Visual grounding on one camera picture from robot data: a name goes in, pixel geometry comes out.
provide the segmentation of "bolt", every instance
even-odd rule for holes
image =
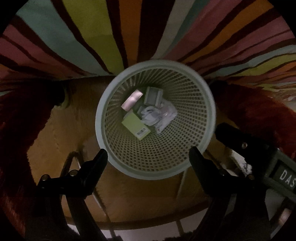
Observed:
[[[70,176],[72,176],[72,177],[76,176],[77,173],[78,173],[77,170],[72,170],[72,171],[69,172]]]
[[[243,142],[243,143],[242,143],[242,149],[246,149],[247,146],[248,146],[248,144],[247,144],[246,142]]]
[[[228,171],[226,171],[225,169],[220,169],[220,170],[219,170],[219,174],[220,174],[221,176],[225,176],[225,175],[228,175],[229,173],[228,173]]]
[[[42,175],[41,180],[42,181],[46,181],[48,178],[49,178],[49,175],[48,174],[44,174],[44,175]]]

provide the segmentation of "wooden table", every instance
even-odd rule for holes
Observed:
[[[45,173],[58,177],[72,151],[83,149],[86,161],[99,151],[95,136],[95,114],[100,97],[111,80],[112,77],[94,77],[67,83],[70,106],[64,110],[52,110],[45,128],[28,151],[36,182]],[[215,157],[224,151],[223,145],[215,138],[209,149],[213,150],[211,153]],[[75,161],[72,165],[71,168],[78,168]],[[135,179],[108,163],[96,188],[115,229],[129,229],[169,222],[206,208],[207,197],[192,168],[188,169],[177,197],[181,179],[182,173],[163,180]],[[99,226],[108,226],[106,216],[94,198],[88,196],[86,203]],[[65,215],[71,217],[65,199],[62,205]]]

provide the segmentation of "basket rim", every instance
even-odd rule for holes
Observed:
[[[140,171],[136,170],[125,163],[121,162],[118,159],[116,155],[113,153],[111,148],[109,147],[106,135],[105,135],[105,129],[104,129],[104,116],[106,114],[107,105],[112,98],[113,94],[117,90],[117,88],[124,82],[126,79],[128,79],[130,76],[133,76],[137,72],[143,71],[148,68],[166,68],[171,69],[174,71],[178,71],[181,74],[184,74],[185,76],[191,77],[191,80],[197,79],[195,84],[200,88],[200,91],[203,93],[204,100],[206,102],[207,106],[207,126],[205,134],[202,138],[202,141],[198,145],[198,149],[201,153],[203,153],[207,146],[209,145],[209,142],[213,136],[214,130],[215,130],[215,122],[216,122],[216,107],[213,95],[210,91],[209,86],[205,82],[205,80],[192,68],[186,66],[185,64],[171,61],[171,60],[148,60],[141,63],[137,63],[135,65],[132,65],[122,71],[119,75],[117,75],[111,83],[107,86],[105,89],[98,107],[96,111],[96,119],[95,119],[95,130],[96,130],[96,137],[97,141],[99,143],[100,148],[105,149],[108,152],[108,160],[109,162],[119,171],[123,172],[124,174],[138,178],[143,180],[159,180],[168,178],[174,175],[177,175],[187,169],[191,166],[189,160],[182,162],[179,165],[176,165],[170,169],[163,170],[163,171],[157,171],[157,172],[147,172],[147,171]]]

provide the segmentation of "green box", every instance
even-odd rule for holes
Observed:
[[[149,128],[141,122],[133,110],[130,110],[124,116],[121,123],[139,140],[142,140],[150,133]]]

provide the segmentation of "mesh wastebasket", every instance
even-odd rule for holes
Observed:
[[[139,88],[163,89],[177,117],[160,133],[138,140],[121,123],[121,105]],[[109,162],[135,178],[157,180],[176,175],[190,166],[188,151],[207,148],[215,127],[215,103],[211,91],[193,69],[174,61],[150,60],[135,64],[106,88],[96,112],[96,136],[108,152]]]

